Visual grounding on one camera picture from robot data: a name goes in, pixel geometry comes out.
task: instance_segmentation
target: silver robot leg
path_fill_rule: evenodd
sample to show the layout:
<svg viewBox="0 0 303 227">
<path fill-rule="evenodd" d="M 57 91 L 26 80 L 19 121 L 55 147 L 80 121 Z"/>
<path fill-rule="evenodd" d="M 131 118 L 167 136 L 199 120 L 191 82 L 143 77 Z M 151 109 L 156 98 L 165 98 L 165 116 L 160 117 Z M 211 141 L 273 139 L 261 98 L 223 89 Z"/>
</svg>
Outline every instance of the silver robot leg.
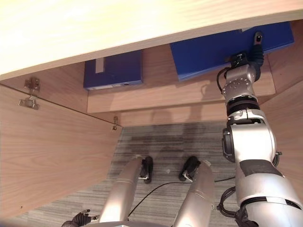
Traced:
<svg viewBox="0 0 303 227">
<path fill-rule="evenodd" d="M 211 168 L 201 162 L 178 212 L 174 227 L 207 227 L 214 202 L 214 176 Z"/>
<path fill-rule="evenodd" d="M 120 173 L 105 202 L 99 222 L 127 221 L 141 170 L 142 158 L 131 160 Z"/>
</svg>

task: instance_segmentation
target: cabinet door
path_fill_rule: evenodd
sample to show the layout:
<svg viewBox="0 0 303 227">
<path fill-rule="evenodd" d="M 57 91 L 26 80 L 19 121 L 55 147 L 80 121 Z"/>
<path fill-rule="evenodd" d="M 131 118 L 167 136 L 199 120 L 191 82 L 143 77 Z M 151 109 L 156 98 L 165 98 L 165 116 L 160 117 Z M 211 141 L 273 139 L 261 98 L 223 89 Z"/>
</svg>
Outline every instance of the cabinet door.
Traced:
<svg viewBox="0 0 303 227">
<path fill-rule="evenodd" d="M 107 176 L 121 127 L 0 86 L 0 217 L 21 214 Z"/>
</svg>

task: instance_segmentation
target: blue binder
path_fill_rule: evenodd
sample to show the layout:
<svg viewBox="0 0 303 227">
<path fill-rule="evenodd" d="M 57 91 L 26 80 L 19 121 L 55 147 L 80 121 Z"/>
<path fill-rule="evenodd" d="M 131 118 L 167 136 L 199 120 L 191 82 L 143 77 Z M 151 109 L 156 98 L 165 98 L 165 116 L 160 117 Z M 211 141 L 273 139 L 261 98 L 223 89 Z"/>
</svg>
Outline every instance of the blue binder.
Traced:
<svg viewBox="0 0 303 227">
<path fill-rule="evenodd" d="M 294 42 L 289 22 L 234 30 L 171 43 L 171 51 L 180 81 L 202 75 L 227 65 L 227 59 L 253 45 L 256 31 L 263 33 L 264 53 L 286 47 Z"/>
<path fill-rule="evenodd" d="M 132 51 L 105 57 L 104 71 L 96 73 L 96 60 L 85 62 L 83 87 L 99 90 L 141 84 L 142 51 Z"/>
</svg>

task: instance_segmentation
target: striped carpet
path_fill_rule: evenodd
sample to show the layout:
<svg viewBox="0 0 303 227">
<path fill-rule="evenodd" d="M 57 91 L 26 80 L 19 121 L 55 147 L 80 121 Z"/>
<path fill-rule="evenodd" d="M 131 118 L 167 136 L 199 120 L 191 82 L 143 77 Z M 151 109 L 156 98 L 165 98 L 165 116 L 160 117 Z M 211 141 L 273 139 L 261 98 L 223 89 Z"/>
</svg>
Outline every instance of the striped carpet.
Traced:
<svg viewBox="0 0 303 227">
<path fill-rule="evenodd" d="M 226 122 L 203 122 L 124 128 L 104 182 L 15 217 L 12 221 L 28 227 L 60 227 L 64 221 L 70 220 L 83 209 L 91 209 L 92 215 L 99 214 L 123 166 L 138 154 L 153 157 L 154 172 L 151 184 L 146 185 L 139 181 L 133 207 L 158 185 L 177 182 L 184 162 L 192 155 L 197 156 L 199 160 L 208 160 L 212 164 L 216 180 L 234 176 L 234 164 L 222 156 L 221 138 L 225 124 Z M 220 201 L 221 194 L 234 184 L 233 179 L 215 183 L 215 205 Z M 170 227 L 188 188 L 189 184 L 169 184 L 159 188 L 129 219 Z M 231 210 L 238 208 L 235 195 L 228 198 L 225 204 Z M 210 226 L 237 225 L 232 218 L 226 218 L 214 210 Z"/>
</svg>

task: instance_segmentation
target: black cable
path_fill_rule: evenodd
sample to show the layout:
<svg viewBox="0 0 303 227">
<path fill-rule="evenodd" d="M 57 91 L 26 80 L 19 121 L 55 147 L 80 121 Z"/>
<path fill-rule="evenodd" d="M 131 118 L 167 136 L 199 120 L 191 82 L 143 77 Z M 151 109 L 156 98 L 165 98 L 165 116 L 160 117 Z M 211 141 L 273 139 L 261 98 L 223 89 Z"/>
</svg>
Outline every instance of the black cable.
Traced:
<svg viewBox="0 0 303 227">
<path fill-rule="evenodd" d="M 227 73 L 227 71 L 228 71 L 229 69 L 230 69 L 230 67 L 226 67 L 226 68 L 220 70 L 220 71 L 218 72 L 218 74 L 217 74 L 217 85 L 218 85 L 218 88 L 219 88 L 221 94 L 222 94 L 222 88 L 221 88 L 221 86 L 220 86 L 219 78 L 220 78 L 220 75 L 221 75 L 224 71 L 225 71 L 224 77 L 226 78 L 226 73 Z"/>
<path fill-rule="evenodd" d="M 230 197 L 234 192 L 236 191 L 236 187 L 233 186 L 229 189 L 227 189 L 225 192 L 223 192 L 222 196 L 221 196 L 221 199 L 220 199 L 220 203 L 218 204 L 217 206 L 217 210 L 220 211 L 221 214 L 223 214 L 224 216 L 226 217 L 229 217 L 229 218 L 234 218 L 235 217 L 235 214 L 236 212 L 235 211 L 230 211 L 230 210 L 226 210 L 224 208 L 224 201 Z"/>
<path fill-rule="evenodd" d="M 215 183 L 216 182 L 222 182 L 222 181 L 228 181 L 228 180 L 231 180 L 235 178 L 234 176 L 233 177 L 229 177 L 229 178 L 226 178 L 226 179 L 222 179 L 222 180 L 216 180 L 214 181 Z M 134 211 L 135 209 L 150 195 L 152 194 L 155 190 L 157 190 L 158 188 L 161 188 L 162 186 L 165 186 L 167 184 L 173 184 L 173 183 L 191 183 L 191 182 L 168 182 L 168 183 L 164 183 L 164 184 L 161 184 L 159 185 L 158 187 L 154 188 L 153 190 L 151 190 L 143 199 L 141 199 L 141 201 L 132 209 L 132 211 L 129 213 L 128 216 L 130 216 Z"/>
<path fill-rule="evenodd" d="M 233 176 L 233 177 L 226 178 L 226 179 L 222 179 L 222 180 L 216 180 L 216 181 L 214 181 L 214 182 L 216 183 L 216 182 L 221 182 L 221 181 L 228 181 L 228 180 L 231 180 L 231 179 L 234 179 L 234 178 L 236 178 L 236 177 Z"/>
<path fill-rule="evenodd" d="M 171 183 L 191 183 L 191 182 L 169 182 L 169 183 L 164 183 L 164 184 L 161 184 L 160 186 L 154 188 L 153 190 L 151 190 L 143 199 L 141 199 L 141 201 L 132 209 L 132 211 L 129 213 L 128 216 L 130 216 L 134 210 L 150 195 L 152 194 L 155 190 L 157 190 L 158 188 L 161 188 L 162 186 L 165 186 L 167 184 L 171 184 Z"/>
</svg>

